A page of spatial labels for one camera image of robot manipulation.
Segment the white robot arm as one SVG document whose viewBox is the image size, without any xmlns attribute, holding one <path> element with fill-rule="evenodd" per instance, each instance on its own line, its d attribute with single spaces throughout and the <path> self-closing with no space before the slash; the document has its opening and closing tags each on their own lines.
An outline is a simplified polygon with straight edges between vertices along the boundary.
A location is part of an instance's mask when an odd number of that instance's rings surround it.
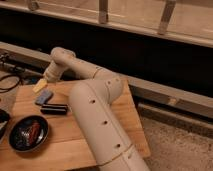
<svg viewBox="0 0 213 171">
<path fill-rule="evenodd" d="M 48 82 L 57 82 L 67 69 L 82 78 L 71 88 L 69 106 L 100 171 L 150 171 L 110 107 L 123 91 L 120 76 L 61 47 L 51 57 L 44 72 Z"/>
</svg>

